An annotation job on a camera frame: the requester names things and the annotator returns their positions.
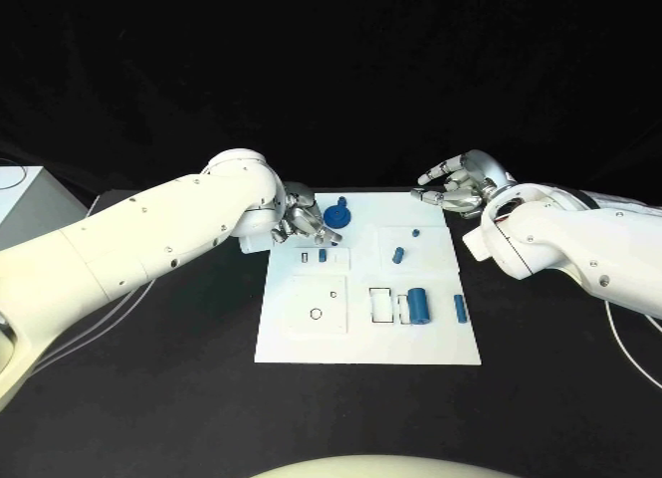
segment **black cable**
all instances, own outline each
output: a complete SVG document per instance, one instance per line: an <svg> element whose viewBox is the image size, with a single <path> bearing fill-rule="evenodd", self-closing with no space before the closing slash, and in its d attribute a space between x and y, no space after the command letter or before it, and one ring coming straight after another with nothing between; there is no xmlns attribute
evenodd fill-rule
<svg viewBox="0 0 662 478"><path fill-rule="evenodd" d="M25 179L26 179L26 167L22 164L19 164L19 162L15 162L12 159L6 159L5 157L0 157L0 161L5 161L7 163L10 163L12 165L19 166L22 168L22 178L19 179L19 181L15 184L10 184L9 186L0 187L0 191L5 191L5 189L12 189L15 186L19 186L22 184L22 182L25 181Z"/></svg>

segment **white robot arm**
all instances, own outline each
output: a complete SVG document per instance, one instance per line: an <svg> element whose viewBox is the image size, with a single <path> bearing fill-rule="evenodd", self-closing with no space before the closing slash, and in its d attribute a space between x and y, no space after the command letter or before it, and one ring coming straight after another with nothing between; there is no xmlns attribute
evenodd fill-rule
<svg viewBox="0 0 662 478"><path fill-rule="evenodd" d="M482 217L464 236L477 260L493 257L516 279L557 269L591 296L662 319L662 209L516 184L477 150L436 166L420 184L449 173L444 193L417 188L412 195L464 217Z"/></svg>
<svg viewBox="0 0 662 478"><path fill-rule="evenodd" d="M58 231L0 251L0 409L46 347L98 307L211 250L228 236L342 237L313 193L283 186L263 156L232 149L190 174Z"/></svg>

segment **dark curtain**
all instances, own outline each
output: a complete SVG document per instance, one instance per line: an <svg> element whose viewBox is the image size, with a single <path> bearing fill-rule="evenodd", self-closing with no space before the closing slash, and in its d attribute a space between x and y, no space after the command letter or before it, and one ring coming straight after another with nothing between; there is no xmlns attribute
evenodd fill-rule
<svg viewBox="0 0 662 478"><path fill-rule="evenodd" d="M12 2L0 155L91 197L238 146L332 187L479 148L523 181L662 204L662 14L620 5Z"/></svg>

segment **white board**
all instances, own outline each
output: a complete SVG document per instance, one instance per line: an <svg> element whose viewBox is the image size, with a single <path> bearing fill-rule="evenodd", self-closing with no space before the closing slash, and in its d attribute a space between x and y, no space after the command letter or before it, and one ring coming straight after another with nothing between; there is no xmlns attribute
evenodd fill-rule
<svg viewBox="0 0 662 478"><path fill-rule="evenodd" d="M352 222L338 230L338 247L314 247L309 239L291 237L270 251L254 360L482 364L472 318L457 321L454 294L463 287L441 209L391 192L319 193L322 210L340 195ZM392 263L398 246L405 250L400 265ZM404 324L400 314L398 296L418 287L428 298L425 325ZM372 321L372 288L391 290L392 323Z"/></svg>

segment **black table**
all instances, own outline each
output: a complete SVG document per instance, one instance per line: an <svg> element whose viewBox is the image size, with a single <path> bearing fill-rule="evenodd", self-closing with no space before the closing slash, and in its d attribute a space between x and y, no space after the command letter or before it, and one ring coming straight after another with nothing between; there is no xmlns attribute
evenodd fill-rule
<svg viewBox="0 0 662 478"><path fill-rule="evenodd" d="M477 263L460 240L476 221L449 224L483 366L254 363L267 253L229 239L25 384L0 413L0 477L245 477L361 453L526 477L662 476L662 392L603 303L558 272L516 281ZM662 337L613 315L662 379Z"/></svg>

